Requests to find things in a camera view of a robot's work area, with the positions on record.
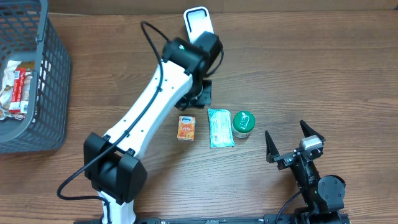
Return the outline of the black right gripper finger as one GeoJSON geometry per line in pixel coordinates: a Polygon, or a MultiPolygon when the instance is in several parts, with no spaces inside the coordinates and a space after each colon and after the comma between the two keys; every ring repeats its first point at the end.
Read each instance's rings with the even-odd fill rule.
{"type": "Polygon", "coordinates": [[[265,132],[265,138],[266,138],[266,161],[268,163],[273,163],[275,162],[275,158],[279,157],[280,154],[268,131],[265,132]]]}
{"type": "Polygon", "coordinates": [[[302,129],[303,135],[306,138],[310,136],[317,136],[322,142],[326,141],[326,139],[321,134],[312,129],[304,120],[300,120],[300,127],[302,129]]]}

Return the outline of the orange Kleenex tissue pack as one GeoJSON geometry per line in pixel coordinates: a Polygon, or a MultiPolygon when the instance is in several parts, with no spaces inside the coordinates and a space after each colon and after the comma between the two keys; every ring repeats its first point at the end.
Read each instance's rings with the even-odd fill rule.
{"type": "Polygon", "coordinates": [[[195,138],[195,125],[195,117],[179,116],[177,139],[193,141],[195,138]]]}

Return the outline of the teal wet wipes pack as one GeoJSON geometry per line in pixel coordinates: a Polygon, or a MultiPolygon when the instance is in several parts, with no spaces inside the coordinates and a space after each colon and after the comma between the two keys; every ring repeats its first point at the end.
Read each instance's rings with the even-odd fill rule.
{"type": "Polygon", "coordinates": [[[234,147],[231,112],[209,108],[208,120],[210,127],[210,147],[234,147]]]}

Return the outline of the green lid jar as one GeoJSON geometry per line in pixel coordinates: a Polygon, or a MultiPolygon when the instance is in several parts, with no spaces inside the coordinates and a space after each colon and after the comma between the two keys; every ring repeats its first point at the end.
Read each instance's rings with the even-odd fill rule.
{"type": "Polygon", "coordinates": [[[254,115],[249,111],[238,112],[232,122],[232,132],[237,138],[246,138],[254,129],[256,120],[254,115]]]}

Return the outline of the red snack stick packet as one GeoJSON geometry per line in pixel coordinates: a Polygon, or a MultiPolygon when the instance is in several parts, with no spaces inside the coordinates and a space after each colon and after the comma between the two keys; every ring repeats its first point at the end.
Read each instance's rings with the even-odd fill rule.
{"type": "Polygon", "coordinates": [[[9,106],[10,113],[19,113],[21,110],[21,97],[26,72],[26,68],[17,68],[14,71],[14,87],[12,92],[12,100],[9,106]]]}

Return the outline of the brown white snack bag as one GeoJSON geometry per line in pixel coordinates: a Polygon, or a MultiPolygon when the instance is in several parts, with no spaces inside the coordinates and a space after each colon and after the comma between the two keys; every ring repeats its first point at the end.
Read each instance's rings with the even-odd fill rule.
{"type": "Polygon", "coordinates": [[[6,119],[23,120],[27,114],[30,96],[30,81],[32,79],[32,71],[34,62],[21,62],[10,60],[4,69],[1,88],[1,121],[6,119]],[[21,97],[21,110],[19,113],[10,113],[9,106],[12,100],[12,92],[14,87],[14,71],[17,68],[26,68],[26,76],[21,97]]]}

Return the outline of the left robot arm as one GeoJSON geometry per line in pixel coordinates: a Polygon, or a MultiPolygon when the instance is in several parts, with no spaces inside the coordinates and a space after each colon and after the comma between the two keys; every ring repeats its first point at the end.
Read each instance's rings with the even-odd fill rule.
{"type": "Polygon", "coordinates": [[[166,43],[160,64],[130,110],[103,136],[84,142],[85,177],[103,204],[100,223],[134,223],[134,199],[147,171],[141,160],[153,135],[176,107],[202,108],[211,103],[209,69],[223,51],[220,38],[204,31],[194,42],[166,43]]]}

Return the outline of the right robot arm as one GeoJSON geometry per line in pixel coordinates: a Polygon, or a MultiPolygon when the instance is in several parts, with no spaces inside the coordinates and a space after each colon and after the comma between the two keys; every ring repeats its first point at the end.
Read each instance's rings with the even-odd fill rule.
{"type": "Polygon", "coordinates": [[[304,138],[299,147],[286,154],[279,154],[271,135],[265,132],[266,161],[277,163],[277,168],[289,168],[298,186],[298,192],[284,203],[276,215],[265,215],[265,223],[296,224],[349,224],[344,208],[346,182],[337,175],[321,177],[314,160],[323,155],[326,139],[300,121],[304,138]]]}

